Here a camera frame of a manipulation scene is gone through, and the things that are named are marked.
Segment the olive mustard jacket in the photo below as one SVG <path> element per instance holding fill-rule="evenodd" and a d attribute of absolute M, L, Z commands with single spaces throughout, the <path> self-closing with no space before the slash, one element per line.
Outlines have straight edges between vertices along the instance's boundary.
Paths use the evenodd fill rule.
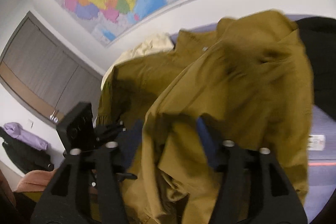
<path fill-rule="evenodd" d="M 97 124 L 143 121 L 142 145 L 121 184 L 131 223 L 207 223 L 221 175 L 209 167 L 197 118 L 239 147 L 267 147 L 298 197 L 307 195 L 313 72 L 298 25 L 277 11 L 180 31 L 170 52 L 113 68 Z"/>

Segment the black clothes on rack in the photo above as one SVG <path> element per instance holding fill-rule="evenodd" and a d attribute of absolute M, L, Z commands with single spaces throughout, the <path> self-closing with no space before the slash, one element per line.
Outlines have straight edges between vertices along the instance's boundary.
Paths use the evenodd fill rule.
<path fill-rule="evenodd" d="M 33 170 L 53 171 L 54 164 L 45 151 L 39 151 L 20 140 L 12 138 L 1 127 L 2 147 L 9 159 L 24 174 Z"/>

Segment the orange pink cloth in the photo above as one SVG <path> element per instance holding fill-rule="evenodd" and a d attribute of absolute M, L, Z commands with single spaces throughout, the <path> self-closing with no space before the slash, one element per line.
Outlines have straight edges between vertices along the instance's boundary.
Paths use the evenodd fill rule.
<path fill-rule="evenodd" d="M 50 172 L 44 170 L 33 170 L 25 174 L 18 182 L 15 192 L 43 192 L 57 170 L 57 168 Z"/>

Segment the lilac garment on rack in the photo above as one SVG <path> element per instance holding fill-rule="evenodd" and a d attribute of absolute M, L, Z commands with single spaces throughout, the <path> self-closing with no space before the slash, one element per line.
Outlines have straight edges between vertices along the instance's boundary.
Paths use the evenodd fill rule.
<path fill-rule="evenodd" d="M 26 131 L 18 123 L 5 123 L 3 128 L 7 135 L 37 149 L 38 151 L 47 151 L 48 149 L 49 143 L 47 141 Z"/>

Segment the cream white duvet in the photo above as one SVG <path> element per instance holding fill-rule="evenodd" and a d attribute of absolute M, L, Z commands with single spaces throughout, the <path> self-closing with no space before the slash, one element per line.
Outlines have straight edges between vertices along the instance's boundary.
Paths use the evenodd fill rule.
<path fill-rule="evenodd" d="M 156 33 L 147 37 L 143 42 L 135 46 L 134 48 L 123 52 L 120 57 L 109 67 L 104 74 L 101 81 L 101 89 L 110 75 L 111 71 L 116 65 L 127 62 L 129 60 L 152 55 L 160 52 L 171 51 L 174 48 L 174 43 L 166 33 Z"/>

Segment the black garment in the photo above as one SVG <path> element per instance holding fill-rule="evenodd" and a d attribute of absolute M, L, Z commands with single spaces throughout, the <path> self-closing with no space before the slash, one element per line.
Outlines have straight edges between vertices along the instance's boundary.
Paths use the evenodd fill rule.
<path fill-rule="evenodd" d="M 314 76 L 314 104 L 335 119 L 335 19 L 304 18 L 296 21 Z"/>

